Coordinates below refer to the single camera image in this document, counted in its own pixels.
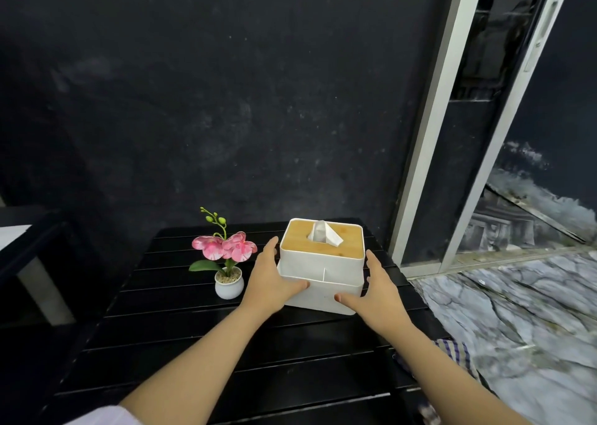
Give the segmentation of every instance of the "white sleeve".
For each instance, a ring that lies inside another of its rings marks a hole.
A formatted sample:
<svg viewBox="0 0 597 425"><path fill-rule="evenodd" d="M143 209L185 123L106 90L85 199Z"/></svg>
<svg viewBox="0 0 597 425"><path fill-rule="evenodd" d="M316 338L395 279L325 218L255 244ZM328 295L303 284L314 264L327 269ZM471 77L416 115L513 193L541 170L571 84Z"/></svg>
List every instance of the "white sleeve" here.
<svg viewBox="0 0 597 425"><path fill-rule="evenodd" d="M122 406L104 406L65 425L142 425Z"/></svg>

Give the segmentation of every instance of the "person's left hand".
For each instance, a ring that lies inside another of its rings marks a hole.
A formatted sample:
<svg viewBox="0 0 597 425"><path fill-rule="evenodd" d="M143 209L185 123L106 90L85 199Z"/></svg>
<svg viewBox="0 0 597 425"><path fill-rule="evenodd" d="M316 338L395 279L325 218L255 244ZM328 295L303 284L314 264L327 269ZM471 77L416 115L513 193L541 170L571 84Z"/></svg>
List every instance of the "person's left hand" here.
<svg viewBox="0 0 597 425"><path fill-rule="evenodd" d="M277 243L278 237L274 236L257 256L241 302L242 308L259 312L264 319L280 310L295 294L309 288L308 280L287 280L280 276L273 259Z"/></svg>

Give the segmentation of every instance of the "white tissue box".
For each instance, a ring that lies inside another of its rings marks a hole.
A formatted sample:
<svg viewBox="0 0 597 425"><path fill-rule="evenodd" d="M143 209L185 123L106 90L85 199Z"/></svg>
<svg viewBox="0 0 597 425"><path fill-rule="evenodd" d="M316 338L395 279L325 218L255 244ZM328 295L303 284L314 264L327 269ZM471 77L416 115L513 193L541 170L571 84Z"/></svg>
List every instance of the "white tissue box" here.
<svg viewBox="0 0 597 425"><path fill-rule="evenodd" d="M316 222L291 219L280 242L280 275L289 279L308 279L311 283L286 305L353 315L353 310L334 300L334 294L361 295L365 261L363 228L355 224L328 223L343 240L335 247L308 239Z"/></svg>

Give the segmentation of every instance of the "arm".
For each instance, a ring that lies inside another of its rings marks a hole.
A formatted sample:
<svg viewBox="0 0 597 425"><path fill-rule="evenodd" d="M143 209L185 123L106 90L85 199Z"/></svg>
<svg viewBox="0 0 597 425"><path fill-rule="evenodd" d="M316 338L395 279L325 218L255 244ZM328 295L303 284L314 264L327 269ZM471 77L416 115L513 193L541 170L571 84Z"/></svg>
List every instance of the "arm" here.
<svg viewBox="0 0 597 425"><path fill-rule="evenodd" d="M257 256L243 301L197 343L131 392L121 405L144 425L201 425L259 326L309 286L280 277L274 255L278 237Z"/></svg>
<svg viewBox="0 0 597 425"><path fill-rule="evenodd" d="M367 265L371 272L367 294L359 298L338 293L335 298L358 313L369 327L394 346L443 423L530 425L412 324L398 289L371 251L367 251Z"/></svg>

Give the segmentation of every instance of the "white paper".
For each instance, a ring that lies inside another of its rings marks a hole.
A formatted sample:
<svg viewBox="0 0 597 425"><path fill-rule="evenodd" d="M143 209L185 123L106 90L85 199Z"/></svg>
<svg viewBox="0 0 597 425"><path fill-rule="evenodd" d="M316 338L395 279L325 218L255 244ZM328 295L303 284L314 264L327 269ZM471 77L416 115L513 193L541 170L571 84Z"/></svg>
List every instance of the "white paper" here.
<svg viewBox="0 0 597 425"><path fill-rule="evenodd" d="M11 244L19 236L31 227L31 225L11 225L10 227L0 227L0 251Z"/></svg>
<svg viewBox="0 0 597 425"><path fill-rule="evenodd" d="M344 241L340 238L340 235L334 232L330 225L325 221L317 221L315 224L313 224L311 233L309 233L307 238L317 243L331 244L335 248L340 246Z"/></svg>

